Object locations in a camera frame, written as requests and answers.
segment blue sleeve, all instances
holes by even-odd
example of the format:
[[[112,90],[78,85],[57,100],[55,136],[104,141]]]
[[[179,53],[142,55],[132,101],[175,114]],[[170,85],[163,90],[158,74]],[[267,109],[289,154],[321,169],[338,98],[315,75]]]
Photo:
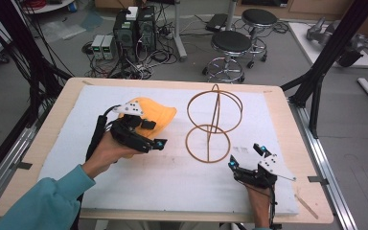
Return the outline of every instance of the blue sleeve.
[[[58,181],[43,178],[0,218],[0,230],[70,229],[80,208],[77,197],[94,185],[81,165]]]

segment round stool seat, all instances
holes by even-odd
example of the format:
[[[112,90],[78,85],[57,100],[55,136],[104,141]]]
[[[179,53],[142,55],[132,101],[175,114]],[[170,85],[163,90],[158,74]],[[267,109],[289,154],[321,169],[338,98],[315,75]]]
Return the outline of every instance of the round stool seat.
[[[249,9],[241,14],[241,20],[249,26],[270,27],[277,22],[277,17],[262,9]]]
[[[244,55],[252,46],[250,39],[239,32],[223,31],[212,36],[211,44],[215,49],[232,56]]]

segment yellow object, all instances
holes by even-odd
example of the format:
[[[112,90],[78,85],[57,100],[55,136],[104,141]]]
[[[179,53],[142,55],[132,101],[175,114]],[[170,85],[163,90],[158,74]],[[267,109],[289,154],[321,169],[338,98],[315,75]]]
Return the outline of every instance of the yellow object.
[[[177,109],[174,107],[166,107],[160,103],[157,103],[149,98],[135,98],[130,101],[130,103],[139,103],[140,107],[143,110],[142,119],[146,119],[151,122],[155,122],[156,126],[154,129],[145,129],[141,127],[135,128],[136,133],[147,137],[149,139],[154,139],[163,129],[169,125],[169,123],[173,120],[175,114],[177,113]]]

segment stool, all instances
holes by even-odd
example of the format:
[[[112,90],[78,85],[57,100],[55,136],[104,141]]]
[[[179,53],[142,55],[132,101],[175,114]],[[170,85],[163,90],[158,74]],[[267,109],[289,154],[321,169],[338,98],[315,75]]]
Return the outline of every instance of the stool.
[[[252,27],[252,31],[249,32],[250,39],[252,40],[252,49],[249,53],[253,54],[252,59],[247,63],[248,68],[252,68],[254,65],[254,57],[256,54],[264,52],[261,61],[265,61],[267,58],[267,46],[265,43],[257,37],[259,30],[264,30],[272,27],[277,22],[277,17],[265,10],[261,9],[249,9],[241,14],[241,20],[244,24]]]
[[[225,57],[217,57],[211,60],[202,71],[208,75],[208,81],[216,78],[220,81],[244,81],[242,66],[233,58],[247,54],[252,47],[251,40],[244,34],[233,31],[223,31],[212,36],[211,46],[216,51],[225,54]]]

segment wire frame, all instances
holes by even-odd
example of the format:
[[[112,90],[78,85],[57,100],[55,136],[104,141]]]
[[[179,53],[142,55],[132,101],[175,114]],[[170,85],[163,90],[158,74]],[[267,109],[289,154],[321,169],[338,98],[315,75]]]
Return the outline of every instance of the wire frame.
[[[192,105],[192,103],[195,99],[197,99],[201,96],[204,96],[206,94],[216,94],[217,95],[216,100],[215,100],[215,107],[214,107],[213,116],[212,116],[210,124],[198,125],[198,124],[196,124],[193,117],[191,116],[190,107],[191,107],[191,105]],[[239,118],[238,122],[234,126],[227,128],[226,130],[219,127],[220,109],[221,109],[221,96],[227,97],[233,103],[235,103],[236,106],[239,109],[239,112],[240,112],[240,118]],[[201,92],[201,93],[198,93],[198,94],[194,95],[190,99],[190,101],[188,102],[188,105],[187,105],[187,115],[188,115],[191,123],[195,126],[187,133],[187,136],[186,136],[185,144],[186,144],[186,148],[187,148],[188,153],[191,154],[191,156],[194,159],[196,159],[197,161],[203,162],[203,163],[216,163],[216,162],[219,162],[222,159],[224,159],[229,154],[229,151],[231,149],[231,141],[230,141],[229,136],[228,136],[227,133],[234,130],[236,127],[239,126],[239,124],[242,121],[242,111],[243,111],[243,105],[242,105],[241,99],[238,96],[236,96],[235,94],[231,93],[231,92],[220,90],[219,86],[217,84],[214,84],[212,89],[209,90],[209,91],[204,91],[204,92]],[[207,145],[207,148],[206,148],[207,149],[207,155],[206,155],[206,157],[199,157],[201,155],[201,153],[194,153],[190,148],[189,138],[192,135],[192,133],[194,133],[194,131],[196,129],[202,130],[207,134],[207,143],[206,143],[206,145]],[[224,137],[227,141],[228,148],[227,148],[226,152],[222,153],[221,157],[218,157],[218,159],[211,159],[211,152],[210,152],[210,150],[211,150],[211,145],[210,145],[211,144],[211,138],[212,138],[213,135],[217,135],[217,134],[224,135]]]

